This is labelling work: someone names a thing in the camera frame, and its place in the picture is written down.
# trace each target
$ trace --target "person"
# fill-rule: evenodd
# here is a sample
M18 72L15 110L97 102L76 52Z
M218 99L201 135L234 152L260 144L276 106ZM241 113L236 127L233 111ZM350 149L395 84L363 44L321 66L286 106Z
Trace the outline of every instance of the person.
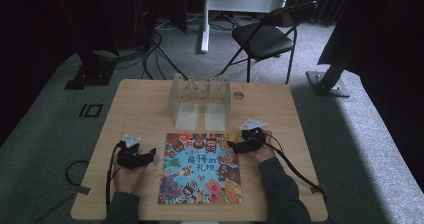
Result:
M272 133L261 129L266 135L266 143L271 144ZM309 212L299 199L296 182L288 176L274 150L262 145L258 150L247 153L258 163L265 190L267 223L303 224L311 223ZM115 193L106 219L102 223L138 223L138 203L136 195L140 179L147 165L130 171L121 167L115 158L113 178Z

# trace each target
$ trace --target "sleeve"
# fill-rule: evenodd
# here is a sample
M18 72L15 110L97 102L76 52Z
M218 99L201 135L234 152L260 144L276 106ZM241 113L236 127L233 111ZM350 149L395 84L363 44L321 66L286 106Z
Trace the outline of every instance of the sleeve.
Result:
M140 197L138 196L125 192L115 192L106 219L102 223L138 224L139 201Z
M270 158L259 163L262 185L268 202L267 223L311 223L309 212L299 199L296 182L288 176L280 161Z

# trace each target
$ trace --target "wooden table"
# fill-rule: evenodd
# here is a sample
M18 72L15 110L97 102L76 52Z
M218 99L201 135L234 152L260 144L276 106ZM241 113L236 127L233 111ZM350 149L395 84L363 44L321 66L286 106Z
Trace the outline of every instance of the wooden table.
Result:
M72 217L79 220L105 218L105 183L110 156L115 144L127 133L142 137L141 152L157 148L155 162L147 168L138 190L141 197L139 205L141 220L266 221L267 203L259 170L253 159L245 154L240 154L243 203L232 205L157 203L166 133L183 131L174 129L172 112L168 107L171 85L172 81L159 80L121 82L82 182L82 186L92 189L91 193L77 195L71 211ZM306 178L318 183L289 87L281 84L231 83L231 93L234 92L242 92L244 99L231 100L227 131L237 132L247 118L267 121L268 125L263 128L272 131L293 165ZM202 107L197 132L206 132ZM297 178L284 161L281 162L288 175L297 182L300 199L308 208L312 220L326 220L328 214L322 195L312 194L310 187Z

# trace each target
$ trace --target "children's book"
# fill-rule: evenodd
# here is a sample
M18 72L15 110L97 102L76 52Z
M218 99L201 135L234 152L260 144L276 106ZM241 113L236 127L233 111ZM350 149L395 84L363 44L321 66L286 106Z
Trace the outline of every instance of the children's book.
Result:
M241 203L238 155L227 141L234 133L168 133L158 203Z

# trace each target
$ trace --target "black chair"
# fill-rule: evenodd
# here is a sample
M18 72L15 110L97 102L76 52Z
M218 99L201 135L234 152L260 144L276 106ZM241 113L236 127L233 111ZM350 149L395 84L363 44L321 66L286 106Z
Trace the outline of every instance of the black chair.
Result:
M251 59L260 61L291 51L286 78L287 84L296 47L297 26L302 22L311 20L317 6L317 2L309 2L298 6L278 8L267 13L260 22L235 28L232 31L232 36L240 45L240 49L220 74L224 74L229 66L247 60L247 82L250 82ZM290 29L283 32L278 27ZM293 39L288 37L292 32ZM233 63L242 50L247 53L247 59Z

